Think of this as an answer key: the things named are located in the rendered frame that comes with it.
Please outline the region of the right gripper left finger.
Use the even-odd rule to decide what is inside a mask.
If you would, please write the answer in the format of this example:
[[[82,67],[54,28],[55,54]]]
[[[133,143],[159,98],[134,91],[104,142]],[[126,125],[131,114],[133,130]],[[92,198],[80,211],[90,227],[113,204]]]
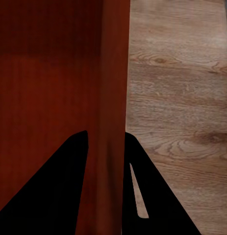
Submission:
[[[70,136],[0,211],[0,235],[75,235],[88,132]]]

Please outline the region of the storage box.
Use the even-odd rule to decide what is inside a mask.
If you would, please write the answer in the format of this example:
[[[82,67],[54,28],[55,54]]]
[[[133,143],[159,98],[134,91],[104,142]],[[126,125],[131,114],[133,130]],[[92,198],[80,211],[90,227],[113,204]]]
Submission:
[[[0,0],[0,211],[88,132],[75,235],[122,235],[130,0]]]

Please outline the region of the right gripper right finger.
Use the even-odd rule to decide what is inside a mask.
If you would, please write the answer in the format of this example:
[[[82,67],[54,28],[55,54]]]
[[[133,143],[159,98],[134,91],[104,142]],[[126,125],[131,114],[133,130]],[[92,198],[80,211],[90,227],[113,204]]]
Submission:
[[[149,218],[138,216],[132,164]],[[136,137],[125,132],[122,235],[201,235]]]

